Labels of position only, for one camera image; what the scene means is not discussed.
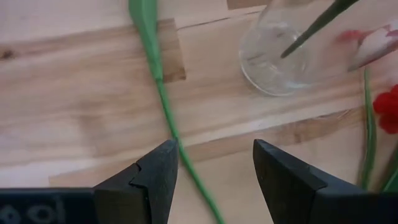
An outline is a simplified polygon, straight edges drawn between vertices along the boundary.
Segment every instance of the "glass vase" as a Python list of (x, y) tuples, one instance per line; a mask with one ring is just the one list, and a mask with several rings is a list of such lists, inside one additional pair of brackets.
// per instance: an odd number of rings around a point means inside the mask
[(359, 19), (343, 13), (286, 58), (280, 55), (333, 1), (273, 0), (243, 37), (239, 57), (247, 79), (268, 95), (284, 96), (320, 82), (347, 76), (358, 43), (338, 41)]

